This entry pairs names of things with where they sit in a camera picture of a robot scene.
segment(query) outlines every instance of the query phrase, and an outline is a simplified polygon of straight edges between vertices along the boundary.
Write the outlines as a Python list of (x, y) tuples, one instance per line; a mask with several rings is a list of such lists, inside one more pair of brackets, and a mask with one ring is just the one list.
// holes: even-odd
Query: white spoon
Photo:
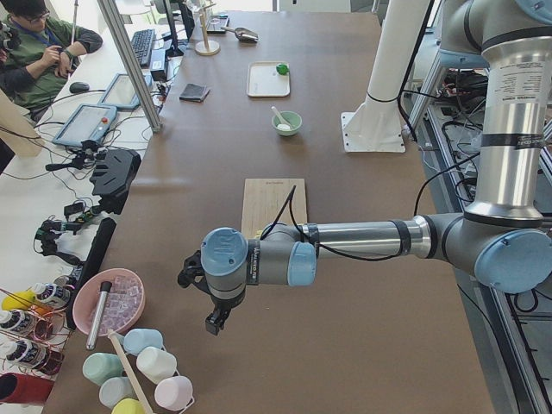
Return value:
[(278, 124), (278, 126), (276, 127), (277, 129), (281, 130), (281, 131), (291, 131), (292, 130), (292, 126), (290, 125), (290, 123), (288, 121), (286, 121), (284, 119), (284, 117), (282, 116), (282, 114), (279, 113), (279, 110), (276, 109), (275, 106), (273, 106), (271, 108), (271, 110), (273, 110), (274, 114), (276, 115), (276, 117), (278, 118), (278, 120), (280, 121), (280, 123)]

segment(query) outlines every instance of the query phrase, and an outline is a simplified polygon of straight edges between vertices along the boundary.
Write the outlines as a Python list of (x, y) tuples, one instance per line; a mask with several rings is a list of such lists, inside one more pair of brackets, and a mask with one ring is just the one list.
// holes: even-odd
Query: yellow cup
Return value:
[(2, 309), (11, 311), (13, 309), (28, 310), (36, 301), (36, 296), (31, 291), (15, 292), (2, 301)]
[(125, 398), (113, 407), (111, 414), (145, 414), (140, 401), (133, 398)]

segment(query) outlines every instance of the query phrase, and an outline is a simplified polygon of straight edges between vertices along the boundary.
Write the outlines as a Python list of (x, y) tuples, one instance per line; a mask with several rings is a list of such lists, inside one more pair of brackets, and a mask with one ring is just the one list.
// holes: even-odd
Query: small tray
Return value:
[[(218, 23), (213, 23), (213, 19), (217, 19)], [(229, 24), (230, 18), (228, 16), (212, 15), (207, 24), (207, 33), (210, 35), (225, 35), (226, 30), (222, 27), (228, 26)]]
[(276, 65), (283, 60), (253, 62), (249, 65), (248, 95), (250, 97), (287, 97), (290, 94), (290, 74), (280, 75)]

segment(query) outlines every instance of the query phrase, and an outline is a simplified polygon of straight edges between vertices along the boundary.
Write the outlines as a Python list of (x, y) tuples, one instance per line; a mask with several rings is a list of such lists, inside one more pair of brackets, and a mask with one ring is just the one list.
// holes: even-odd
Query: white pillar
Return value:
[[(429, 6), (430, 0), (390, 0), (368, 85), (371, 97), (398, 96)], [(397, 101), (370, 96), (356, 112), (342, 113), (345, 151), (403, 153)]]

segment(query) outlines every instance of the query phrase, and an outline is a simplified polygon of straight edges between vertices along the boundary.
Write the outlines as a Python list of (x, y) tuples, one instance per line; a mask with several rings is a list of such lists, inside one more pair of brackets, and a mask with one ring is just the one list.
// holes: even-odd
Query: red cup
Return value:
[(53, 381), (23, 373), (5, 373), (0, 376), (0, 403), (44, 405)]

